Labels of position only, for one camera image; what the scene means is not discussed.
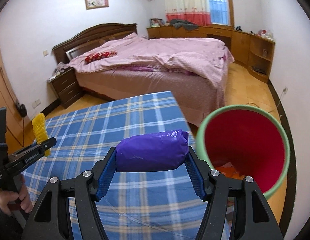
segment wooden headboard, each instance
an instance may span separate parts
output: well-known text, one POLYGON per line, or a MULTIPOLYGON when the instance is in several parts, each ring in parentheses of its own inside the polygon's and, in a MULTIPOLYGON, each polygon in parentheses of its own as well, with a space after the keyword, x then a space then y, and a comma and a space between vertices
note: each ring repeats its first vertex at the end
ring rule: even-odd
POLYGON ((54 46, 52 51, 57 63, 69 63, 69 60, 73 57, 97 48, 109 40, 124 38, 133 32, 137 33, 136 24, 99 24, 82 31, 68 41, 54 46))

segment trash bin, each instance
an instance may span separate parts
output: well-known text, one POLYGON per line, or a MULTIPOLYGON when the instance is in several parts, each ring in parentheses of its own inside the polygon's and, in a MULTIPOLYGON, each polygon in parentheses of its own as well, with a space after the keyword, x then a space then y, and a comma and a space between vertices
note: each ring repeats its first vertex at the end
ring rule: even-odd
POLYGON ((290 162, 283 127, 269 113, 247 105, 208 115, 197 133, 196 154, 211 169, 231 162, 240 175, 255 179, 267 199, 283 182, 290 162))

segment black sleeve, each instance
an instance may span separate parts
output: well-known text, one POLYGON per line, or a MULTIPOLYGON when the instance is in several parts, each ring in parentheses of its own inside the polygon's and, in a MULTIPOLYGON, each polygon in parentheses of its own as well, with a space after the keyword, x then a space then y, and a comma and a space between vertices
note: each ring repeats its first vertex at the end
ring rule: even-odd
POLYGON ((0 209, 0 240, 20 240, 22 233, 23 229, 17 220, 0 209))

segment nightstand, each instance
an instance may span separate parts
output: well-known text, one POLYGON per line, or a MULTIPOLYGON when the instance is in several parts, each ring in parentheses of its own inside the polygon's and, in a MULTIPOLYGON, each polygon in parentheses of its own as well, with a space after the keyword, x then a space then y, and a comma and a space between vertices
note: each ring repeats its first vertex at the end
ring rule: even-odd
POLYGON ((82 88, 77 82, 73 68, 68 68, 63 74, 48 81, 48 83, 65 108, 75 103, 84 95, 82 88))

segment red pillow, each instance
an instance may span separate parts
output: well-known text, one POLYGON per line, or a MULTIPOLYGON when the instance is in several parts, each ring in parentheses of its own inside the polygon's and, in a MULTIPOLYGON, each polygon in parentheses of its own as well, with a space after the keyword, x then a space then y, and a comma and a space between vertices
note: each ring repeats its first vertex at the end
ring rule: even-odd
POLYGON ((96 60, 100 60, 102 58, 113 57, 117 55, 117 51, 107 51, 101 53, 93 53, 85 57, 86 64, 91 63, 96 60))

